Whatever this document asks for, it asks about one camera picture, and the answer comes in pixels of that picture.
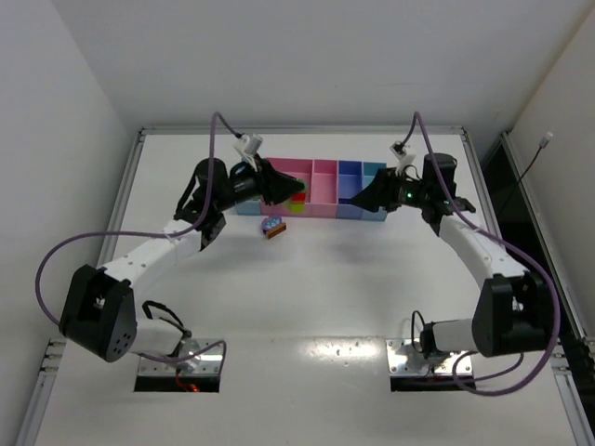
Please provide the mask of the left light blue bin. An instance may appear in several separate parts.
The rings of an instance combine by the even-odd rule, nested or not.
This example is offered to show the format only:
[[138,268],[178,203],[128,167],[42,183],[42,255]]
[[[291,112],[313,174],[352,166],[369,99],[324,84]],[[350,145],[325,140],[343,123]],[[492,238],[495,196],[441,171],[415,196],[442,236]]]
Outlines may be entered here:
[[253,168],[246,162],[240,162],[231,169],[230,179],[233,183],[236,213],[244,216],[260,215],[261,193]]

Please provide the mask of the periwinkle blue bin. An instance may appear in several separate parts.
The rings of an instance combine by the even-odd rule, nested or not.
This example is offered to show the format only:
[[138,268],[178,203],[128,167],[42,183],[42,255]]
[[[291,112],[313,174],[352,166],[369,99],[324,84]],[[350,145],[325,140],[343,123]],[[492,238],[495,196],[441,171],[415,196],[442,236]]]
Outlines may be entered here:
[[[361,161],[338,161],[337,199],[350,199],[359,193],[363,186],[363,163]],[[339,204],[337,218],[359,220],[363,210],[354,205]]]

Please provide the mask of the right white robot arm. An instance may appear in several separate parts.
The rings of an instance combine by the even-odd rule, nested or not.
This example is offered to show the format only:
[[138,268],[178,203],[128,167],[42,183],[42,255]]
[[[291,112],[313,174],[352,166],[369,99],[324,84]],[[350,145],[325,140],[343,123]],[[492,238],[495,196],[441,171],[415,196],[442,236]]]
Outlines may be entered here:
[[390,213],[402,206],[420,210],[480,288],[471,318],[424,324],[419,345],[425,357],[473,351],[491,358],[544,350],[556,321],[549,288],[483,233],[475,207],[455,195],[456,166],[453,156],[437,153],[425,156],[419,179],[402,167],[380,168],[350,204],[369,212]]

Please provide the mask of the multicolour lego block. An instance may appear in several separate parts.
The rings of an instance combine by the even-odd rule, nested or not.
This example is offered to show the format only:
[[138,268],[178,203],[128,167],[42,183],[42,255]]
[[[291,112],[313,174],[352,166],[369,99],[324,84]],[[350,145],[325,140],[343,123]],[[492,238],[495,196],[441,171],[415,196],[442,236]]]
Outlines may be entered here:
[[303,214],[306,208],[307,192],[301,191],[293,194],[288,203],[289,212],[292,214]]

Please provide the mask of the purple flower lego piece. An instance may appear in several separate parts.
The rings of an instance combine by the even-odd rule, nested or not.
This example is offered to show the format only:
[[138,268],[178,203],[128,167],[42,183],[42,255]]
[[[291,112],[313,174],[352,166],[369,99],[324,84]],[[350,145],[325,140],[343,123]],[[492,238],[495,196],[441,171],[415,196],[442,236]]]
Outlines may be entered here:
[[260,228],[263,233],[273,230],[283,223],[283,219],[280,216],[267,216],[261,222]]

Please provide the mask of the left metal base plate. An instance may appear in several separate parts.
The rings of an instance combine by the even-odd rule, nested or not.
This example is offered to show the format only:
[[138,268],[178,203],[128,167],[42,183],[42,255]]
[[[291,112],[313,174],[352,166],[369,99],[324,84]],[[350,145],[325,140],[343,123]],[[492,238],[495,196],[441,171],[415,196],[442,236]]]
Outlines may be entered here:
[[182,377],[207,378],[219,376],[227,355],[224,340],[187,338],[181,342],[177,357],[171,361],[139,360],[138,377],[173,378],[177,372]]

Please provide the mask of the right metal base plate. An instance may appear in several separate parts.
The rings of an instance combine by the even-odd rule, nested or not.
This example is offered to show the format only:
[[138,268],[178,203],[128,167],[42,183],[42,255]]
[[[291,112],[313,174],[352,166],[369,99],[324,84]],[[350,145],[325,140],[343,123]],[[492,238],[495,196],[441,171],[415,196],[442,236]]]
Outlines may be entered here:
[[421,353],[418,338],[390,338],[386,340],[388,366],[391,378],[451,377],[456,360],[462,352]]

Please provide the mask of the white front board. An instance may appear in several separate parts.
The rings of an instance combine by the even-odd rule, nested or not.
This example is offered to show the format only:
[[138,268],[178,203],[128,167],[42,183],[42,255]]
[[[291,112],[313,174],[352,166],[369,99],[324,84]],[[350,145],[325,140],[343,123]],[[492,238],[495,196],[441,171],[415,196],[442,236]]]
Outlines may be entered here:
[[502,398],[394,392],[380,338],[228,342],[216,393],[140,393],[137,361],[65,350],[40,445],[571,445],[551,372]]

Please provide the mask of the right light blue bin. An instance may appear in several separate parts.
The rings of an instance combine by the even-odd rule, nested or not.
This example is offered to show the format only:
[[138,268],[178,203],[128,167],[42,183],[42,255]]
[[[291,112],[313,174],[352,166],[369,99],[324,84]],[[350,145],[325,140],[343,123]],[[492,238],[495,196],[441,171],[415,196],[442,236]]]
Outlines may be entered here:
[[[375,163],[375,162],[364,162],[363,164],[363,182],[362,186],[363,189],[366,189],[371,182],[373,181],[376,173],[379,169],[385,168],[385,163]],[[377,212],[370,212],[367,210],[363,210],[362,220],[368,221],[385,221],[387,217],[387,212],[380,208]]]

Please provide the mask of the metal base plate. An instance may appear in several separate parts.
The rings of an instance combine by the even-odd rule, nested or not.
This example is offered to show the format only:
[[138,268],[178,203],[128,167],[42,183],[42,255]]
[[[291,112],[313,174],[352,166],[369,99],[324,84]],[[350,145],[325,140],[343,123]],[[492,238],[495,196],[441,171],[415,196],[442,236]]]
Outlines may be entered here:
[[388,366],[391,378],[451,377],[456,360],[462,352],[421,353],[418,338],[390,338],[386,340]]
[[173,378],[177,372],[182,377],[207,378],[219,376],[227,355],[224,340],[187,338],[181,342],[177,357],[171,361],[139,360],[138,377]]

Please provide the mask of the light blue bin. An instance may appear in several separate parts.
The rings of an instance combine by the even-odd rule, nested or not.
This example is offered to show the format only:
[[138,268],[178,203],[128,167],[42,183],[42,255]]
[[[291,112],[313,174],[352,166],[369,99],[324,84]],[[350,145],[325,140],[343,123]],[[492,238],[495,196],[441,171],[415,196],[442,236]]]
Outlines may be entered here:
[[230,179],[233,183],[236,213],[244,216],[260,215],[261,193],[253,168],[246,162],[240,162],[231,169]]
[[[362,186],[363,189],[366,189],[371,182],[373,181],[376,173],[379,169],[385,168],[385,163],[375,163],[375,162],[364,162],[363,164],[363,182]],[[370,212],[367,210],[363,210],[362,220],[368,221],[385,221],[387,217],[387,212],[380,208],[377,212]]]

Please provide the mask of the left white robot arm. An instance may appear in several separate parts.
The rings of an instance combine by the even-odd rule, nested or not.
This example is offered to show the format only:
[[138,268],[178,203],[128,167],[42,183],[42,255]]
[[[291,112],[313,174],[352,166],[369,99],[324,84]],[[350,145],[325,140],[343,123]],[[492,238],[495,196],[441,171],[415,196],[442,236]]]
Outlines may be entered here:
[[204,251],[222,232],[224,213],[255,198],[279,204],[302,191],[295,177],[260,157],[228,169],[220,159],[204,159],[192,173],[175,213],[156,237],[99,267],[75,271],[59,332],[107,362],[131,353],[165,363],[181,363],[182,344],[191,336],[175,318],[138,315],[144,293],[166,272]]

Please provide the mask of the pink divided tray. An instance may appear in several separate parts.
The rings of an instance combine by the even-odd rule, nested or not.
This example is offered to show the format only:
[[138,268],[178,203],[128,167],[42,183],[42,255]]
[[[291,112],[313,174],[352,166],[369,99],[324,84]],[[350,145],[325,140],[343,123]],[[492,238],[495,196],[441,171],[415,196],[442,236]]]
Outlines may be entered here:
[[306,208],[303,214],[289,212],[289,201],[277,205],[260,202],[262,215],[310,218],[337,217],[338,161],[299,158],[270,158],[278,171],[308,183]]

